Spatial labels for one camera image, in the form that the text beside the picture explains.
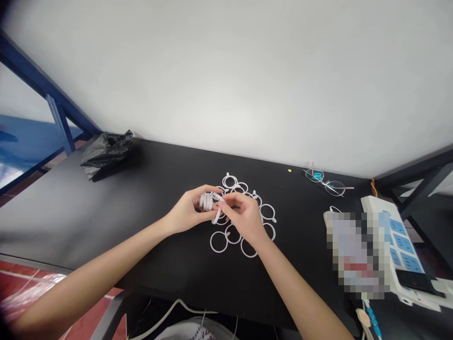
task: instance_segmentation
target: floor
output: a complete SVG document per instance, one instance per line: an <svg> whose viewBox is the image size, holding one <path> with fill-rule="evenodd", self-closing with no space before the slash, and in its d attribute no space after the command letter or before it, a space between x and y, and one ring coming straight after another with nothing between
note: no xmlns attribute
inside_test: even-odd
<svg viewBox="0 0 453 340"><path fill-rule="evenodd" d="M17 319L33 302L64 278L65 275L62 274L0 261L0 307L6 321L10 323ZM118 288L111 289L93 308L73 324L60 340L88 340L112 299L121 291ZM127 339L124 316L113 339Z"/></svg>

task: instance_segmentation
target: white cable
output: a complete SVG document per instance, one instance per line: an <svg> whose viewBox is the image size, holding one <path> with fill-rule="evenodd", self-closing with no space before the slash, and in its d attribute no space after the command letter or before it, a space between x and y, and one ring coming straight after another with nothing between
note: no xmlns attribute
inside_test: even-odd
<svg viewBox="0 0 453 340"><path fill-rule="evenodd" d="M334 213L333 209L336 209L339 213L341 213L341 210L340 210L340 209L338 209L337 207L334 207L333 205L331 205L331 206L329 207L329 210L330 210L331 212Z"/></svg>
<svg viewBox="0 0 453 340"><path fill-rule="evenodd" d="M280 340L280 339L278 338L277 330L275 329L275 326L274 326L274 332L275 332L275 337L277 338L277 340Z"/></svg>
<svg viewBox="0 0 453 340"><path fill-rule="evenodd" d="M188 312L191 312L191 313L194 313L194 314L217 314L217 312L211 312L211 311L196 311L196 310L193 310L189 307L187 307L187 305L184 303L183 300L181 299L178 299L176 300L170 307L170 309L165 313L165 315L157 322L157 324L155 324L154 326L152 326L149 330L147 330L145 333L143 334L140 334L140 335L137 335L136 337L134 338L131 338L129 340L143 340L144 338L146 338L148 335L150 335L151 333L153 333L156 329L158 329L158 327L160 325L162 325L162 323L165 321L165 319L170 315L171 311L173 310L173 308L175 308L175 306L180 303L185 309L186 311Z"/></svg>
<svg viewBox="0 0 453 340"><path fill-rule="evenodd" d="M236 317L236 328L235 328L235 333L233 334L233 337L231 338L231 340L235 340L235 336L236 336L236 331L237 331L237 321L239 320L239 317L237 316Z"/></svg>
<svg viewBox="0 0 453 340"><path fill-rule="evenodd" d="M201 339L201 334L203 333L203 321L204 321L205 315L206 315L206 310L205 310L205 312L203 313L203 318L201 319L201 325L200 325L200 339Z"/></svg>

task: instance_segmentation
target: desk surface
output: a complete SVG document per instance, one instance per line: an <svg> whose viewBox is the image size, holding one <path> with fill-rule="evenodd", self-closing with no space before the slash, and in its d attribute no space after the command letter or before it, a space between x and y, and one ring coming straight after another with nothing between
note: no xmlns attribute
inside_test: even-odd
<svg viewBox="0 0 453 340"><path fill-rule="evenodd" d="M331 173L326 180L347 186L345 197L329 195L301 168L143 140L114 173L92 183L79 166L84 148L0 209L0 254L10 261L70 272L164 216L182 193L199 185L221 185L227 172L274 206L275 243L296 270L354 336L359 329L326 249L323 212L334 205L362 211L369 181ZM118 284L162 298L182 298L216 310L276 326L294 323L260 259L238 245L214 253L209 241L221 226L203 223L161 242Z"/></svg>

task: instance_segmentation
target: white wall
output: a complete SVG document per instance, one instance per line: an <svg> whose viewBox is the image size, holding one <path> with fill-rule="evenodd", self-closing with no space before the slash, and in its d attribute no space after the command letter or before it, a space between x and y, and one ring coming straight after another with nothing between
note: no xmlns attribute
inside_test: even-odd
<svg viewBox="0 0 453 340"><path fill-rule="evenodd" d="M0 114L55 123L47 101L0 63Z"/></svg>
<svg viewBox="0 0 453 340"><path fill-rule="evenodd" d="M16 1L103 130L374 177L453 143L449 0Z"/></svg>

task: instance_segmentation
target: eyeglass frame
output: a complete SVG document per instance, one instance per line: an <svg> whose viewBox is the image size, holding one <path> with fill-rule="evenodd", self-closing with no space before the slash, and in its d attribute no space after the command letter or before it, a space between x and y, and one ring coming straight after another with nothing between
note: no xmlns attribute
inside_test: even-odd
<svg viewBox="0 0 453 340"><path fill-rule="evenodd" d="M319 170L319 172L322 173L322 179L316 178L316 176L315 176L315 169L316 169L316 170ZM311 180L310 178L307 177L307 173L310 174L310 173L309 173L310 170L311 170L311 173L312 173L311 177L314 178L314 179L316 179L316 181L313 181L313 180ZM346 189L355 189L354 187L346 187L346 186L344 186L344 184L343 184L342 182L340 182L340 181L327 181L327 182L323 182L322 180L324 179L324 171L322 171L321 169L318 169L318 168L310 168L310 169L308 169L308 170L302 169L302 171L305 172L305 177L307 177L311 182L313 182L313 183L321 183L322 185L324 185L324 189L325 189L329 194L331 194L331 195L334 196L334 197L344 197L343 194L346 192ZM337 187L331 187L331 186L329 186L329 183L332 183L332 182L338 182L338 183L342 184L342 185L343 185L343 188L337 188ZM329 187L330 190L336 192L338 195L334 195L334 194L330 193L330 192L327 190L327 187ZM340 193L338 193L337 191L335 191L335 189L342 189L343 192L340 194Z"/></svg>

